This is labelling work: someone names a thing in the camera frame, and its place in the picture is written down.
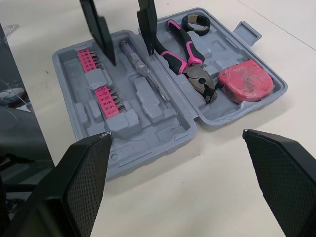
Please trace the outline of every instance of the mesh gripper pad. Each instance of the mesh gripper pad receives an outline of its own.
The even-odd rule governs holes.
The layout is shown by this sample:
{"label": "mesh gripper pad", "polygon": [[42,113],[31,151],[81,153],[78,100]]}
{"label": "mesh gripper pad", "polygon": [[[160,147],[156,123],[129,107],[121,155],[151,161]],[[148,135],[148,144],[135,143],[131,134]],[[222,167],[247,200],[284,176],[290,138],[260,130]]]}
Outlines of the mesh gripper pad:
{"label": "mesh gripper pad", "polygon": [[316,160],[281,136],[245,130],[243,137],[263,196],[285,235],[315,237]]}
{"label": "mesh gripper pad", "polygon": [[101,140],[89,147],[65,194],[81,237],[89,237],[103,197],[110,148]]}

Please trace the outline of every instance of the plastic compartment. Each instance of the plastic compartment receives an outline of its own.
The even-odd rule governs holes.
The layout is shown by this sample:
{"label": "plastic compartment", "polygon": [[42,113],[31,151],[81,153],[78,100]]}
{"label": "plastic compartment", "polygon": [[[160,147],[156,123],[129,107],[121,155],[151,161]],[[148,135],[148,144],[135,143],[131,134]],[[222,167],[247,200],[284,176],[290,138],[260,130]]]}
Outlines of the plastic compartment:
{"label": "plastic compartment", "polygon": [[[205,128],[216,129],[268,105],[286,92],[286,83],[249,49],[248,46],[258,40],[260,34],[245,22],[239,24],[235,36],[203,9],[162,18],[158,21],[157,37],[168,50],[185,59],[166,22],[173,19],[179,24],[185,15],[192,13],[207,16],[211,21],[210,32],[205,36],[200,37],[194,32],[189,34],[197,50],[205,56],[204,69],[214,82],[223,69],[253,59],[273,78],[275,88],[272,94],[259,102],[238,105],[218,90],[216,101],[206,105],[184,75],[175,75],[156,52],[149,57],[142,37],[130,31],[112,34],[116,67],[94,40],[57,51],[52,59],[76,139],[105,131],[113,134],[107,179],[127,174],[187,144],[197,131],[196,119]],[[163,101],[132,67],[119,47],[121,40],[128,40],[134,46],[169,101]],[[104,70],[84,73],[77,52],[85,48],[96,51]],[[108,119],[100,111],[93,90],[102,85],[115,87],[125,107],[122,113]]]}
{"label": "plastic compartment", "polygon": [[287,91],[287,84],[250,50],[249,46],[252,46],[260,39],[261,35],[246,22],[241,22],[233,34],[202,8],[194,8],[161,18],[158,21],[157,37],[169,51],[185,59],[182,47],[168,30],[166,23],[169,19],[172,19],[181,25],[182,18],[188,14],[200,14],[210,19],[211,28],[205,36],[200,37],[193,31],[188,33],[197,50],[204,55],[204,69],[211,75],[214,84],[217,83],[218,75],[222,70],[253,59],[271,76],[275,85],[273,92],[259,102],[236,104],[221,90],[217,90],[217,99],[213,103],[206,105],[203,98],[193,90],[186,77],[184,75],[175,75],[169,69],[167,61],[155,53],[155,57],[161,62],[161,67],[173,78],[173,81],[197,112],[200,124],[204,128],[215,130],[229,122],[236,121],[251,111],[267,106]]}
{"label": "plastic compartment", "polygon": [[[112,38],[116,67],[101,53],[93,40],[61,49],[53,55],[76,139],[108,130],[113,134],[107,179],[129,173],[175,151],[187,144],[197,131],[181,93],[164,69],[148,56],[142,38],[129,31],[114,33]],[[143,61],[149,65],[156,82],[167,93],[169,101],[163,101],[132,67],[119,47],[121,40],[128,40],[134,45]],[[119,115],[106,119],[100,116],[102,112],[95,107],[96,97],[89,83],[94,71],[85,74],[77,57],[77,51],[85,48],[96,51],[106,75],[110,77],[110,80],[100,81],[114,86],[123,100],[125,110]]]}

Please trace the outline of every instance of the screwdriver bit set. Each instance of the screwdriver bit set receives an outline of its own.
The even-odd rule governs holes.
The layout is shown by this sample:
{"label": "screwdriver bit set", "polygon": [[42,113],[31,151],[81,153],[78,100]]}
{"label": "screwdriver bit set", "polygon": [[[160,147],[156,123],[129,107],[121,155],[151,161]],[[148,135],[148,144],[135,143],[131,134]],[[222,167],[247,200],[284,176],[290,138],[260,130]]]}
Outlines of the screwdriver bit set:
{"label": "screwdriver bit set", "polygon": [[[85,73],[89,73],[96,69],[104,69],[94,50],[90,51],[86,48],[78,51],[77,55]],[[99,102],[99,106],[107,119],[118,115],[120,111],[124,109],[124,104],[114,87],[107,88],[106,85],[104,85],[95,89],[94,93]]]}

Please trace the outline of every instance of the black object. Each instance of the black object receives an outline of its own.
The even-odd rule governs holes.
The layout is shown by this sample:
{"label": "black object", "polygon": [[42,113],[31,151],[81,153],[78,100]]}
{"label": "black object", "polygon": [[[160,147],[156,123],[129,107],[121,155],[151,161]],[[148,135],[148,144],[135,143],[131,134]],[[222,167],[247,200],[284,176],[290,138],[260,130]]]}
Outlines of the black object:
{"label": "black object", "polygon": [[8,154],[16,163],[52,160],[35,114],[0,106],[0,157]]}
{"label": "black object", "polygon": [[4,190],[4,185],[0,177],[0,236],[10,224],[9,213],[5,205],[5,201],[6,192]]}
{"label": "black object", "polygon": [[316,236],[316,160],[296,141],[243,132],[258,183],[287,237]]}
{"label": "black object", "polygon": [[149,55],[154,54],[157,36],[157,13],[154,0],[138,0],[137,12],[139,29],[142,33]]}
{"label": "black object", "polygon": [[5,38],[4,31],[0,24],[0,91],[8,89],[7,84],[11,88],[24,88],[22,78],[14,61],[9,44]]}
{"label": "black object", "polygon": [[175,74],[181,74],[183,72],[181,71],[181,68],[183,67],[183,65],[185,65],[186,62],[183,62],[181,58],[178,58],[171,53],[164,54],[164,52],[168,52],[168,50],[160,43],[160,41],[157,38],[156,38],[155,48],[156,48],[157,53],[160,54],[162,57],[164,57],[165,60],[167,60],[169,64],[169,68]]}
{"label": "black object", "polygon": [[93,0],[80,0],[89,30],[102,52],[116,65],[113,42],[104,17],[98,16]]}
{"label": "black object", "polygon": [[112,138],[84,138],[66,151],[3,237],[88,237],[103,196]]}
{"label": "black object", "polygon": [[[80,0],[89,30],[102,52],[116,65],[111,35],[104,17],[98,16],[93,0]],[[138,0],[140,10],[137,12],[139,28],[149,55],[155,50],[157,35],[157,13],[154,0]]]}
{"label": "black object", "polygon": [[[203,28],[194,28],[190,26],[190,24],[197,24],[200,26],[204,26]],[[209,28],[211,26],[210,20],[202,15],[191,14],[183,17],[182,19],[182,28],[188,31],[194,31],[199,36],[205,36],[209,32]]]}
{"label": "black object", "polygon": [[182,48],[184,49],[184,53],[186,54],[186,57],[188,59],[189,66],[192,66],[192,64],[190,62],[191,57],[200,59],[202,62],[201,66],[203,66],[203,62],[204,62],[205,58],[204,58],[203,54],[198,52],[198,50],[195,48],[194,44],[190,43],[190,42],[192,42],[192,40],[191,40],[191,37],[189,36],[189,34],[185,30],[183,30],[173,20],[169,20],[167,22],[167,26],[168,26],[168,29],[172,32],[172,34],[177,38],[177,40],[181,44]]}

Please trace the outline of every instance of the plier handle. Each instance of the plier handle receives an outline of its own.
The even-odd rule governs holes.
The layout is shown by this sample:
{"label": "plier handle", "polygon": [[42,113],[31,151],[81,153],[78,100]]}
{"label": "plier handle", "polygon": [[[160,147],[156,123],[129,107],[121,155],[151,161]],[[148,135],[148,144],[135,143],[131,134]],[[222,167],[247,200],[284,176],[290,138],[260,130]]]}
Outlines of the plier handle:
{"label": "plier handle", "polygon": [[186,75],[194,89],[198,91],[210,103],[216,99],[216,90],[213,80],[209,74],[203,70],[204,56],[195,48],[189,34],[181,28],[175,21],[167,21],[167,27],[178,39],[187,57],[187,62],[168,51],[156,39],[156,51],[167,60],[170,69],[177,75]]}

